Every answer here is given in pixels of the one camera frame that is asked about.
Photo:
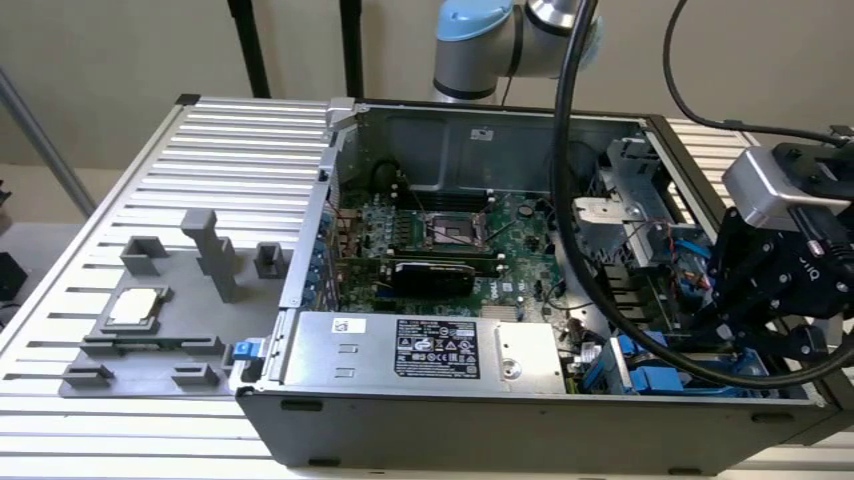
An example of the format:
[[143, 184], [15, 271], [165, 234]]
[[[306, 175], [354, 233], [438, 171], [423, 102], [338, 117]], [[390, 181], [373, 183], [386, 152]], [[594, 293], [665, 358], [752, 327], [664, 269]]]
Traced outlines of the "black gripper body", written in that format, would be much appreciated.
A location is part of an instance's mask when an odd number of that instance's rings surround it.
[[790, 209], [796, 229], [773, 236], [774, 310], [830, 318], [853, 308], [853, 239], [828, 209]]

